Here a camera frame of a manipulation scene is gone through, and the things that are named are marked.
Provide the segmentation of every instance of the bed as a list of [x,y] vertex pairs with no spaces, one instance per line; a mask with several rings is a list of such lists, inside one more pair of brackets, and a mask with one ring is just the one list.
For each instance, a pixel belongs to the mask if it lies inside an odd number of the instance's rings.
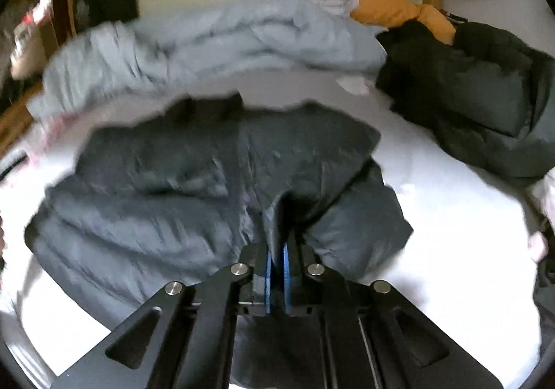
[[[139,6],[141,14],[153,14],[221,1],[139,0]],[[441,0],[412,1],[441,6]],[[284,107],[314,99],[381,132],[374,158],[415,232],[399,255],[365,282],[390,281],[504,387],[520,387],[538,362],[540,344],[532,300],[536,265],[527,251],[535,219],[526,202],[486,172],[449,157],[425,129],[390,112],[390,100],[362,76],[309,70],[270,75],[252,71],[157,99],[120,96],[79,115],[46,156],[5,181],[0,211],[7,267],[0,327],[35,387],[49,387],[56,375],[109,333],[42,270],[23,242],[24,228],[45,187],[71,172],[93,128],[137,123],[184,93],[209,96],[231,88],[239,88],[252,106]],[[16,143],[10,153],[23,145]]]

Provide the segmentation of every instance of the wall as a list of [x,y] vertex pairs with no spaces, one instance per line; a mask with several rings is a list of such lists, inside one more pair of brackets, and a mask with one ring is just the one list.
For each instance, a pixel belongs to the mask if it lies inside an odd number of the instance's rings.
[[555,56],[555,15],[545,0],[443,0],[443,8],[518,35]]

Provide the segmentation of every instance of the gray blanket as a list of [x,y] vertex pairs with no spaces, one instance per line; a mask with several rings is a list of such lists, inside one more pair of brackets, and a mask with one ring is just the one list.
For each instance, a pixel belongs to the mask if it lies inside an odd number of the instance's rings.
[[306,0],[241,0],[195,12],[105,23],[73,39],[46,67],[36,119],[71,113],[123,91],[183,90],[250,69],[317,67],[377,74],[384,28],[328,15]]

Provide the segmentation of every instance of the pillow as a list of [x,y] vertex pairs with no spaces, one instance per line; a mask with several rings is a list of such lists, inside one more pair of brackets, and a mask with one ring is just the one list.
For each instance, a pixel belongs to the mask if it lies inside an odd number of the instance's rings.
[[453,44],[454,26],[433,6],[415,5],[407,0],[359,0],[359,3],[351,12],[351,18],[359,23],[397,28],[408,20],[417,19],[437,40]]
[[359,0],[351,18],[362,24],[378,24],[398,28],[405,21],[418,17],[420,9],[407,0]]

